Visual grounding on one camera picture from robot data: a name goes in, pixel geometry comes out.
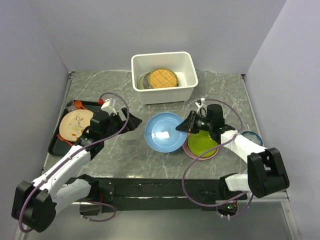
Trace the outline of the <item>round woven bamboo mat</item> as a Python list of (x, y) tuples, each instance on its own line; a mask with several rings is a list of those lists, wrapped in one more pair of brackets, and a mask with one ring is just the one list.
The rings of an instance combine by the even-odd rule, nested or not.
[(173, 88), (179, 85), (179, 80), (172, 70), (157, 68), (149, 73), (148, 83), (152, 89)]

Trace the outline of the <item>cream plate with branch motif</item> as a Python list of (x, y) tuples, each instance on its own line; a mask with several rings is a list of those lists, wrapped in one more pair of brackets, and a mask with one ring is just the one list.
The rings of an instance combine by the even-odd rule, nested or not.
[(144, 88), (144, 85), (143, 85), (143, 80), (144, 80), (145, 76), (146, 76), (146, 73), (143, 74), (143, 75), (140, 77), (139, 81), (138, 81), (138, 88), (139, 88), (140, 90), (144, 90), (144, 89), (145, 89), (145, 88)]

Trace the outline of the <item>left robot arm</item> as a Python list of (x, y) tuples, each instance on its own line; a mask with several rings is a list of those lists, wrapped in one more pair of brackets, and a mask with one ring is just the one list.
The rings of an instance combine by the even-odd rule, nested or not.
[(31, 183), (22, 181), (16, 187), (11, 216), (18, 220), (23, 233), (43, 232), (56, 214), (77, 200), (98, 204), (103, 199), (103, 188), (97, 179), (83, 174), (70, 184), (67, 181), (104, 148), (106, 140), (134, 131), (143, 122), (127, 107), (121, 111), (125, 120), (117, 112), (95, 112), (89, 126), (59, 162)]

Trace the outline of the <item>blue plate with bamboo mat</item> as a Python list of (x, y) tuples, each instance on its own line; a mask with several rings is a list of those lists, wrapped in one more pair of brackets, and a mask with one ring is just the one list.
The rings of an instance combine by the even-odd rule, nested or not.
[(176, 130), (183, 119), (172, 112), (161, 112), (149, 119), (145, 126), (144, 137), (147, 144), (160, 153), (178, 150), (186, 141), (188, 134)]

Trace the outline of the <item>dark plate with deer motif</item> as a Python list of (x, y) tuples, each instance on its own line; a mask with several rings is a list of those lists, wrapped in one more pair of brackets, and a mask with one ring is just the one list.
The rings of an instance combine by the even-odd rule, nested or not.
[(151, 88), (152, 88), (152, 87), (150, 86), (150, 83), (149, 83), (149, 75), (150, 75), (150, 73), (148, 72), (148, 73), (143, 77), (142, 85), (143, 85), (143, 88), (144, 88), (144, 89), (151, 89)]

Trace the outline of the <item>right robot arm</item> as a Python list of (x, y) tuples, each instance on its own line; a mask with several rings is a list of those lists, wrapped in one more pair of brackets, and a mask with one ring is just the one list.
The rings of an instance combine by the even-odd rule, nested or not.
[(218, 192), (224, 199), (230, 199), (240, 191), (263, 198), (290, 186), (280, 151), (274, 147), (260, 146), (226, 124), (223, 108), (219, 104), (208, 105), (206, 116), (192, 110), (176, 130), (189, 134), (208, 132), (214, 141), (231, 150), (247, 164), (247, 173), (232, 173), (220, 178)]

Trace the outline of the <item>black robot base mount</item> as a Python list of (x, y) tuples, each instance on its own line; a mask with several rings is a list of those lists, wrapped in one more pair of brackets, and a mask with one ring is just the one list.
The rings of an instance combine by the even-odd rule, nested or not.
[(88, 200), (110, 204), (118, 211), (212, 210), (239, 191), (227, 190), (218, 179), (151, 179), (79, 177), (92, 185)]

